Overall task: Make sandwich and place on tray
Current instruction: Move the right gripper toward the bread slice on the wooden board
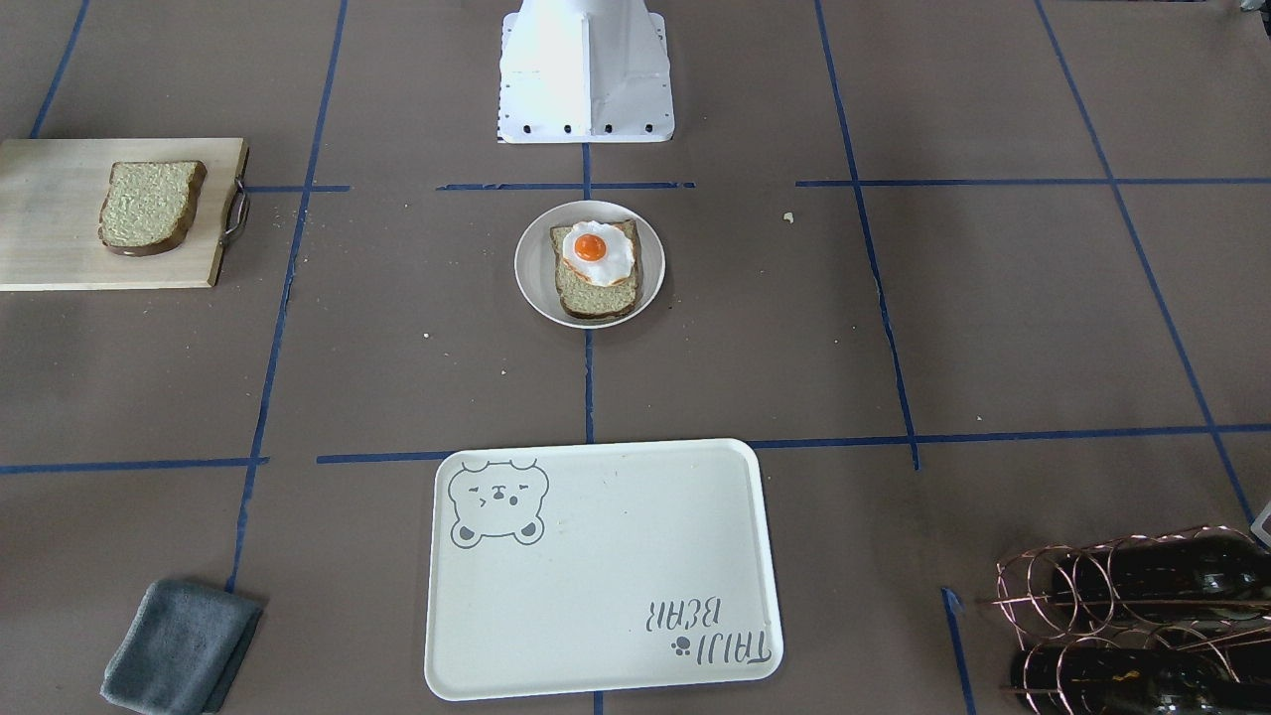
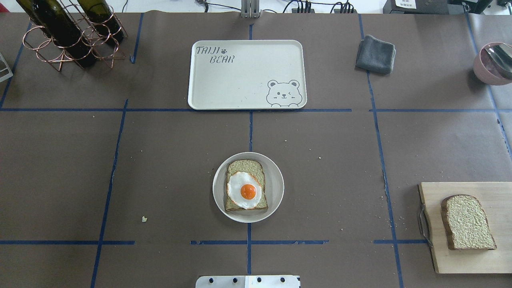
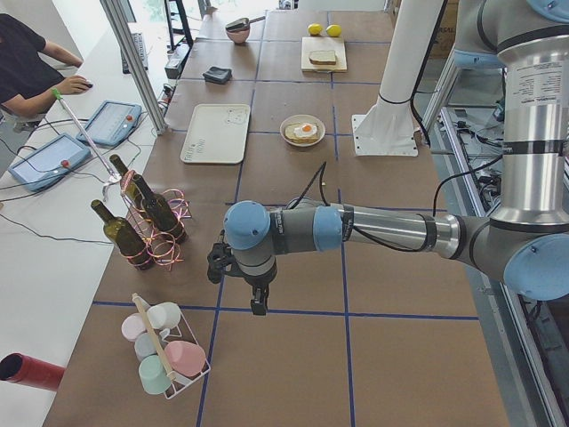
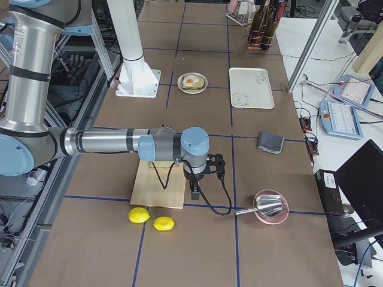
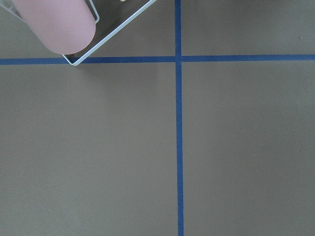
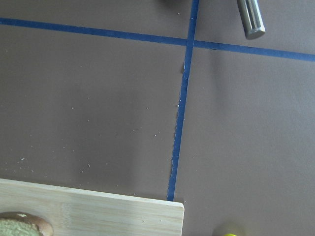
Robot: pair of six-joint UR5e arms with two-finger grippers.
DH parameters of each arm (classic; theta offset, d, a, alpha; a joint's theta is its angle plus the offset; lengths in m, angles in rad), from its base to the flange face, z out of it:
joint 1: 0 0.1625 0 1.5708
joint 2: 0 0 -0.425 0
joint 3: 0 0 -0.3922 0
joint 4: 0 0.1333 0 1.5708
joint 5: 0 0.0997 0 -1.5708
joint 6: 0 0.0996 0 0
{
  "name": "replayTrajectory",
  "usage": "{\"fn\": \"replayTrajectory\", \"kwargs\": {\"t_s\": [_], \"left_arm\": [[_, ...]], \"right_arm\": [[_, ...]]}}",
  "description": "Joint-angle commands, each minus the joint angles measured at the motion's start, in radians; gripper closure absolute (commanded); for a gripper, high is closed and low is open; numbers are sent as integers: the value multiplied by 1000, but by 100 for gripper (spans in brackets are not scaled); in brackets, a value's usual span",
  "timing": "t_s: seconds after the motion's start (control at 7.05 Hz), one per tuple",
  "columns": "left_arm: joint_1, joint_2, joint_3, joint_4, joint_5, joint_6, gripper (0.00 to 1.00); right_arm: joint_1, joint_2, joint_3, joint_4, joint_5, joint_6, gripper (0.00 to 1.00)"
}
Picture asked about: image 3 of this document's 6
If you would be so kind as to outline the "person's hand on mouse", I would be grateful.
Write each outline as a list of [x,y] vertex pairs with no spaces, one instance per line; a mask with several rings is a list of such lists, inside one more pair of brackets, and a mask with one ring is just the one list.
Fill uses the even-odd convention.
[[79,94],[92,88],[92,84],[86,78],[79,75],[65,77],[55,88],[61,94]]

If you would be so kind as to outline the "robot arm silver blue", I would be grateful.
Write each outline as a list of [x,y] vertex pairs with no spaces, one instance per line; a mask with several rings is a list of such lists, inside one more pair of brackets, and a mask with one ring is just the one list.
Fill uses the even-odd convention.
[[400,213],[304,197],[275,210],[242,201],[225,214],[208,256],[209,279],[243,278],[252,287],[252,312],[263,315],[278,255],[361,241],[436,252],[534,300],[565,296],[568,4],[463,1],[455,40],[463,66],[497,60],[507,70],[501,202],[489,217]]

